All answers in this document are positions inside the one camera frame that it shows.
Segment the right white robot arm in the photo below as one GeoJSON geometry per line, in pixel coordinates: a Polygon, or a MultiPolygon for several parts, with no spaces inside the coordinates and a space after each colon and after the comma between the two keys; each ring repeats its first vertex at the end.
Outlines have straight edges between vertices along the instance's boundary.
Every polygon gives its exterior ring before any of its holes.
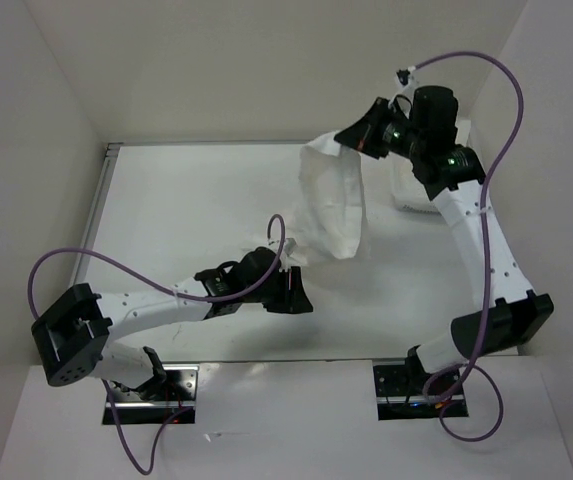
{"type": "Polygon", "coordinates": [[[520,270],[488,198],[485,173],[473,149],[457,143],[458,101],[451,89],[425,86],[408,113],[378,98],[367,113],[336,134],[336,141],[366,156],[396,154],[449,227],[464,262],[477,312],[451,321],[437,339],[412,348],[404,380],[428,392],[439,372],[527,343],[554,311],[520,270]]]}

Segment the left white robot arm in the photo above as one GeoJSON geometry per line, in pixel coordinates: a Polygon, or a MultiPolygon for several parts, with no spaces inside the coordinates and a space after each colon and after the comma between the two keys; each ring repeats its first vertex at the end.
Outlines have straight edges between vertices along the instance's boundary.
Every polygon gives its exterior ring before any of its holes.
{"type": "Polygon", "coordinates": [[[154,328],[232,315],[244,304],[274,314],[312,312],[298,266],[285,268],[274,251],[258,247],[239,261],[196,273],[168,291],[96,293],[87,283],[68,288],[32,324],[47,383],[107,381],[142,400],[158,397],[168,373],[151,346],[122,339],[154,328]]]}

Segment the white pleated skirt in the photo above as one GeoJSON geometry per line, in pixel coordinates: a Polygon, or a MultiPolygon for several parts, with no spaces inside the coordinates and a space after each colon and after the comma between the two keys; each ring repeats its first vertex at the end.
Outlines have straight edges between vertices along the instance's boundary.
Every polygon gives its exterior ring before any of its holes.
{"type": "Polygon", "coordinates": [[[334,131],[299,151],[299,195],[284,214],[286,238],[294,238],[288,266],[312,267],[370,257],[362,158],[334,141],[334,131]]]}

